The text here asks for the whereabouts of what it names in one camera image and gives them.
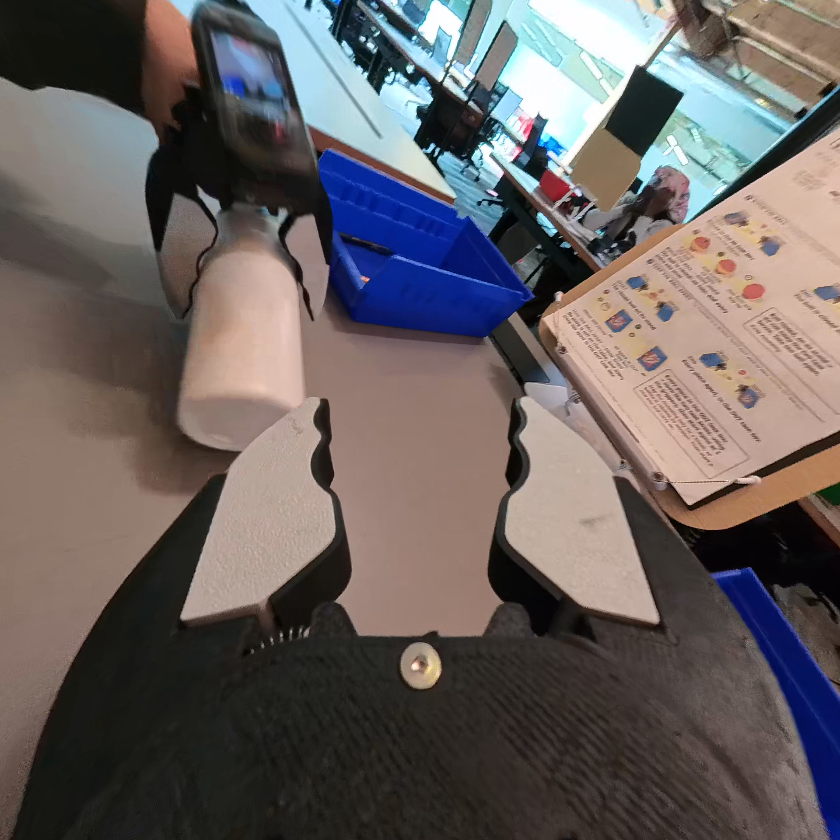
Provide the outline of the wooden office desk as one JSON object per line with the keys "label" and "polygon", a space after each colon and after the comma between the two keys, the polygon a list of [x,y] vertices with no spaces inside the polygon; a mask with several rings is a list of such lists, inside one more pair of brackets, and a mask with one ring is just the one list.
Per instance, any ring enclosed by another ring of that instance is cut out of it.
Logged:
{"label": "wooden office desk", "polygon": [[[589,249],[595,235],[555,208],[536,179],[496,152],[490,154],[490,160],[501,170],[501,184],[496,193],[505,207],[505,217],[515,217],[556,264],[572,277],[584,279],[606,268],[607,260]],[[561,241],[577,255],[585,269],[575,268],[563,252]]]}

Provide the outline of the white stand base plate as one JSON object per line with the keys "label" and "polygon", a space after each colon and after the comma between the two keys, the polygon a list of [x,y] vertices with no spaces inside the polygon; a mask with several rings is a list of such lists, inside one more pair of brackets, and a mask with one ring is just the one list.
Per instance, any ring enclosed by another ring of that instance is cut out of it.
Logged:
{"label": "white stand base plate", "polygon": [[611,471],[626,468],[625,460],[574,391],[569,391],[565,385],[527,383],[524,394],[591,446]]}

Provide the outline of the white bottle black cap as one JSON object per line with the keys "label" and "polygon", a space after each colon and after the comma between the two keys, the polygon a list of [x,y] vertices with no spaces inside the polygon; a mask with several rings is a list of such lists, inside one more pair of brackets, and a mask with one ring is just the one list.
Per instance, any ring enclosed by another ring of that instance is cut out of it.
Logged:
{"label": "white bottle black cap", "polygon": [[177,423],[196,444],[239,453],[306,399],[301,294],[274,220],[220,214],[196,284]]}

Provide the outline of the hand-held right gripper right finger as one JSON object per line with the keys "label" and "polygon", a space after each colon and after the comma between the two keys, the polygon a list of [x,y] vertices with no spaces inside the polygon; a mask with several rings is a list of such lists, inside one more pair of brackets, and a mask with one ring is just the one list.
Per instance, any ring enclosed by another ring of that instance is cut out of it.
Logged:
{"label": "hand-held right gripper right finger", "polygon": [[583,613],[656,627],[660,613],[604,458],[530,396],[511,406],[496,557]]}

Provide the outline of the white office desk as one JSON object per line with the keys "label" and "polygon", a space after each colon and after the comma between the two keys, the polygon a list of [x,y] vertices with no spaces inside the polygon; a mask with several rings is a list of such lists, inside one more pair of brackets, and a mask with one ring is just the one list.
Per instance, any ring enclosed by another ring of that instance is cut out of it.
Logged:
{"label": "white office desk", "polygon": [[280,38],[303,118],[319,152],[340,152],[454,205],[455,194],[444,177],[318,15],[294,2],[253,1],[248,5]]}

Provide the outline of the black office chair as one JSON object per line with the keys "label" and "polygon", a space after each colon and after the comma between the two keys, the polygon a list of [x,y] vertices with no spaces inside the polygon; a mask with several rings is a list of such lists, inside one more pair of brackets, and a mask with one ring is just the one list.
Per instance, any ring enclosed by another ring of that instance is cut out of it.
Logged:
{"label": "black office chair", "polygon": [[440,93],[427,104],[416,107],[419,126],[414,142],[442,174],[439,159],[451,154],[465,163],[462,172],[477,169],[474,155],[483,140],[482,130],[489,116],[489,109],[480,98],[460,103],[445,93]]}

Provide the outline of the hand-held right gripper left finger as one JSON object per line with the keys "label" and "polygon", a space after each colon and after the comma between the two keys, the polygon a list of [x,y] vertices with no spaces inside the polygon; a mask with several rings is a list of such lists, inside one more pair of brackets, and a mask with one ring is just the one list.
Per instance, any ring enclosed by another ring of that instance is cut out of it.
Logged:
{"label": "hand-held right gripper left finger", "polygon": [[334,478],[329,401],[310,397],[260,434],[224,476],[183,624],[310,624],[351,577]]}

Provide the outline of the person's left forearm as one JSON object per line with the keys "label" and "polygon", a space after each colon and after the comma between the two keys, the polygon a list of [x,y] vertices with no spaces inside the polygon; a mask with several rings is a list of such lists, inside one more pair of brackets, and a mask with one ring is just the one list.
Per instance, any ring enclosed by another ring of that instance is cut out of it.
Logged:
{"label": "person's left forearm", "polygon": [[2,1],[1,77],[143,116],[145,11],[145,1]]}

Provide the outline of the printed instruction sheet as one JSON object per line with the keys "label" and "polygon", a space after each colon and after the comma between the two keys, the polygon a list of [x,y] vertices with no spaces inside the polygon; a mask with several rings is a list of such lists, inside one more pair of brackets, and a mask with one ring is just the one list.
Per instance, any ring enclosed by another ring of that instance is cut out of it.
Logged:
{"label": "printed instruction sheet", "polygon": [[838,193],[835,129],[557,312],[655,471],[763,478],[838,441]]}

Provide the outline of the blue storage bin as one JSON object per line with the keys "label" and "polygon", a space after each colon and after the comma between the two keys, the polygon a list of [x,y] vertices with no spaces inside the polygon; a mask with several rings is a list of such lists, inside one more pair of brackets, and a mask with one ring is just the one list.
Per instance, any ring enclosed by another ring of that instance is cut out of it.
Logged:
{"label": "blue storage bin", "polygon": [[[332,209],[330,285],[352,320],[483,339],[533,299],[472,218],[334,150],[319,169]],[[349,247],[340,233],[395,255]]]}
{"label": "blue storage bin", "polygon": [[839,697],[751,569],[711,575],[734,605],[784,694],[811,768],[828,836],[839,838]]}

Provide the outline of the person's left hand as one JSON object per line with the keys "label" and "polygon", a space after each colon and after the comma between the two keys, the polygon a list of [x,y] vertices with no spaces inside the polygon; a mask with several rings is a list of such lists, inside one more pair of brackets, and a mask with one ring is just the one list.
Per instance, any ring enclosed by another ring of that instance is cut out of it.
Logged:
{"label": "person's left hand", "polygon": [[172,109],[184,87],[199,81],[191,22],[169,1],[148,1],[144,13],[141,99],[160,144],[176,128]]}

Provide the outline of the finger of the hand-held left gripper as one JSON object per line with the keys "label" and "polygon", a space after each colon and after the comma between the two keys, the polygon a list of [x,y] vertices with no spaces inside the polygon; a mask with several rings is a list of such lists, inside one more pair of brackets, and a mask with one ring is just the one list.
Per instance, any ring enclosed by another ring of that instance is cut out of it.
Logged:
{"label": "finger of the hand-held left gripper", "polygon": [[285,213],[277,230],[280,252],[299,289],[311,321],[318,319],[327,295],[330,268],[330,230],[322,241],[314,215]]}
{"label": "finger of the hand-held left gripper", "polygon": [[188,318],[197,266],[214,247],[219,203],[198,188],[197,200],[175,193],[163,225],[157,261],[166,303],[172,316]]}

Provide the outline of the black board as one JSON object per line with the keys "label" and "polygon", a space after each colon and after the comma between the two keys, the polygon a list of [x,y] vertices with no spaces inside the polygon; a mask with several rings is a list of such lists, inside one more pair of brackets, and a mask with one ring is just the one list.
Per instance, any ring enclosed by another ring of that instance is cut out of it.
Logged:
{"label": "black board", "polygon": [[605,131],[643,158],[671,118],[684,92],[636,66],[605,123]]}

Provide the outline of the beige rounded board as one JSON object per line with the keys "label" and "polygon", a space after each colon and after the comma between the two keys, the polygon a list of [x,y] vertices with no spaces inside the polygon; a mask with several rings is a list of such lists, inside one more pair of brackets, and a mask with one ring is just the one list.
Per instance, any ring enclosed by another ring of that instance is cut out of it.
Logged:
{"label": "beige rounded board", "polygon": [[637,178],[641,156],[606,129],[597,129],[575,152],[573,183],[603,212],[611,210]]}

